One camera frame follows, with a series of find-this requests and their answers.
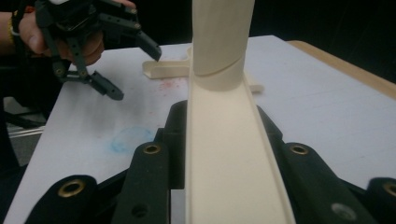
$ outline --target table surface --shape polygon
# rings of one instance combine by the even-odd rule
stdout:
[[[162,59],[185,58],[189,46],[163,46]],[[6,223],[22,223],[47,189],[66,176],[91,175],[102,182],[128,168],[134,149],[153,139],[170,106],[187,99],[188,81],[149,80],[141,67],[146,60],[140,49],[115,49],[89,68],[124,91],[120,102],[65,83]],[[362,188],[376,176],[396,178],[393,84],[303,42],[287,44],[274,36],[249,39],[245,68],[264,85],[254,99],[285,142],[311,146],[339,177]],[[173,211],[182,214],[183,196],[178,197]],[[184,222],[177,216],[173,221]]]

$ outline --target wooden table edge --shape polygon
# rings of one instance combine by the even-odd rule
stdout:
[[[370,72],[367,72],[352,63],[348,63],[342,59],[339,59],[331,55],[330,53],[318,49],[303,41],[291,40],[288,41],[288,43],[295,48],[300,49],[303,52],[311,55],[312,57],[326,63],[327,65],[337,69],[338,71],[343,72],[350,77],[353,77],[358,81],[396,100],[396,84],[389,82],[382,77],[378,77]]]

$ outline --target black mount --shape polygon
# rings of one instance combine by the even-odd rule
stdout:
[[[285,144],[282,132],[259,111],[297,223],[396,223],[395,179],[375,178],[367,190],[353,186],[339,179],[313,148]],[[187,102],[173,105],[154,141],[136,149],[129,170],[99,185],[90,176],[60,180],[27,223],[169,223],[170,189],[184,189],[186,120]],[[60,196],[61,188],[73,197]]]

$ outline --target black clamp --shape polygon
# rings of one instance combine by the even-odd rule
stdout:
[[[115,17],[100,13],[93,0],[69,0],[59,5],[50,0],[35,2],[36,23],[42,31],[51,51],[52,70],[62,82],[76,81],[91,85],[101,94],[106,94],[113,100],[122,100],[122,91],[110,80],[98,72],[89,74],[81,47],[90,34],[103,30],[106,38],[117,42],[122,36],[133,37],[136,45],[151,58],[158,61],[162,55],[161,48],[147,36],[138,23],[137,11],[111,0],[98,0],[96,4],[108,4],[116,10],[121,10]],[[69,46],[77,71],[68,71],[60,56],[55,39],[62,38]]]

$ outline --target small beige piece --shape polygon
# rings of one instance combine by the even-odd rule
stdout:
[[[187,49],[187,59],[180,61],[146,61],[143,62],[143,73],[150,79],[187,77],[190,73],[191,48]],[[251,92],[263,92],[264,86],[245,71]]]
[[[193,0],[186,223],[294,223],[243,76],[254,0]]]

